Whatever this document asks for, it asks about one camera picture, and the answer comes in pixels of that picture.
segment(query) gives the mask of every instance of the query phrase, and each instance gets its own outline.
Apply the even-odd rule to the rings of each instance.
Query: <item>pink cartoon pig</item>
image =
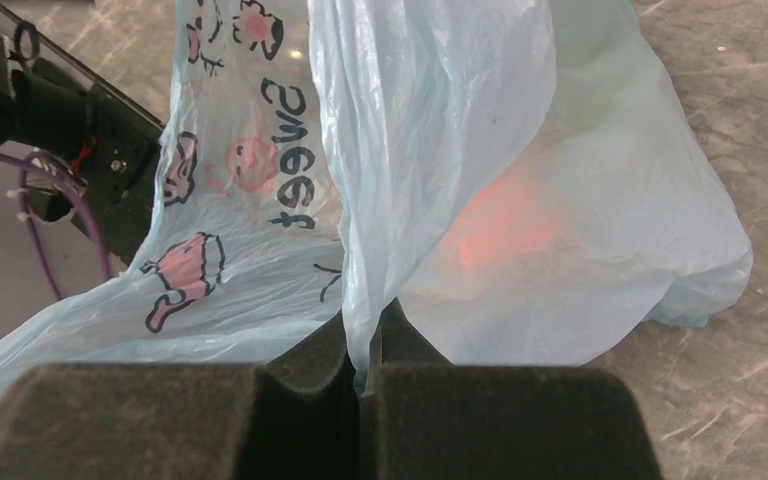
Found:
[[[172,246],[157,262],[145,263],[140,270],[156,272],[167,290],[154,302],[145,319],[146,328],[160,333],[170,315],[213,293],[222,283],[224,268],[221,240],[204,232]]]
[[[176,203],[186,203],[196,188],[193,180],[198,163],[198,139],[195,134],[181,132],[175,150],[172,153],[172,162],[166,170],[163,181],[163,205],[171,206]]]
[[[222,29],[222,18],[219,4],[213,0],[213,10],[204,10],[204,0],[196,0],[199,5],[199,16],[192,24],[187,24],[187,61],[196,64],[199,61],[204,65],[208,76],[216,76],[217,68],[224,68],[221,58],[208,58],[204,53],[205,45],[212,44],[219,36]]]
[[[254,51],[258,45],[267,60],[278,54],[284,42],[284,22],[271,13],[257,0],[242,0],[240,15],[234,17],[234,41],[248,45]]]
[[[225,153],[225,169],[231,180],[247,192],[269,190],[270,180],[278,175],[275,157],[278,147],[257,137],[235,140]]]

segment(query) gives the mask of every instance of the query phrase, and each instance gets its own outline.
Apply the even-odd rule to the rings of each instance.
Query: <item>red wire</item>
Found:
[[[93,150],[95,150],[96,143],[96,140],[92,139],[92,143],[89,145],[87,145],[87,142],[84,142],[83,145],[81,145],[81,153],[79,153],[78,156],[72,160],[72,172],[75,175],[80,174],[81,164],[84,163],[84,160],[86,160],[87,157],[92,154]]]

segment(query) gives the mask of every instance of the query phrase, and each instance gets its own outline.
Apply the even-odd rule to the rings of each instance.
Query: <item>light blue plastic bag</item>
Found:
[[[399,294],[456,363],[579,365],[645,318],[704,325],[749,280],[749,239],[631,5],[550,5],[546,122]]]
[[[309,18],[300,0],[177,1],[172,113],[149,235],[120,277],[0,341],[0,396],[47,362],[280,355],[343,305],[341,194],[352,206],[341,228],[353,252],[376,232],[386,235],[375,251],[401,251],[380,272],[380,258],[349,262],[349,278],[371,279],[346,295],[357,302],[353,324],[367,332],[364,315],[398,290],[543,120],[555,81],[543,1],[503,0],[492,11],[465,0],[310,5]],[[337,82],[339,72],[351,78]],[[363,168],[344,161],[353,154],[346,142]],[[358,195],[390,201],[359,204]],[[362,217],[358,205],[393,209]],[[408,221],[417,223],[406,229]],[[361,337],[352,345],[362,364]]]

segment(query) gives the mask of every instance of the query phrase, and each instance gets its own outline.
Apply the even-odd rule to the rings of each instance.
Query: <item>printed cartoon drawing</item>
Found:
[[[193,194],[196,183],[193,172],[198,164],[198,138],[190,132],[181,132],[172,154],[172,162],[166,170],[163,183],[163,205],[186,203]]]
[[[334,274],[334,278],[332,278],[331,281],[328,282],[328,285],[325,285],[322,288],[322,291],[319,292],[319,303],[325,303],[325,294],[328,292],[328,289],[331,288],[332,285],[337,283],[337,281],[340,280],[340,278],[342,278],[343,271],[342,270],[336,270],[336,269],[333,269],[333,268],[326,268],[326,267],[323,267],[322,265],[319,265],[318,263],[314,263],[313,264],[313,268],[315,268],[315,269],[317,269],[319,271],[325,272],[325,273],[333,273]]]
[[[271,182],[278,175],[275,156],[278,147],[257,137],[235,140],[225,154],[225,169],[231,180],[247,192],[269,191]]]
[[[284,42],[284,22],[257,0],[242,0],[240,15],[234,17],[234,41],[248,45],[252,52],[260,45],[267,60],[278,54]]]
[[[203,11],[205,0],[196,0],[199,5],[199,9]],[[189,50],[187,52],[187,61],[196,64],[201,61],[204,66],[204,71],[210,77],[216,76],[217,68],[224,68],[221,58],[209,58],[204,54],[204,45],[202,44],[203,34],[205,33],[205,23],[208,23],[208,37],[206,39],[207,44],[212,44],[219,36],[219,31],[222,29],[222,19],[219,14],[219,4],[216,0],[213,1],[213,10],[208,11],[204,16],[199,15],[196,17],[193,24],[187,24],[187,41],[189,42]]]
[[[145,319],[146,328],[160,333],[170,315],[213,293],[222,283],[224,268],[221,240],[204,232],[172,246],[157,262],[146,262],[140,271],[157,273],[168,290],[154,302]]]

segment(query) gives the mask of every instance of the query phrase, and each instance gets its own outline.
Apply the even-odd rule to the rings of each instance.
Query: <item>marble countertop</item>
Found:
[[[633,0],[752,238],[749,289],[705,329],[640,325],[593,362],[640,402],[668,479],[768,479],[768,0]],[[174,2],[17,13],[160,118]]]

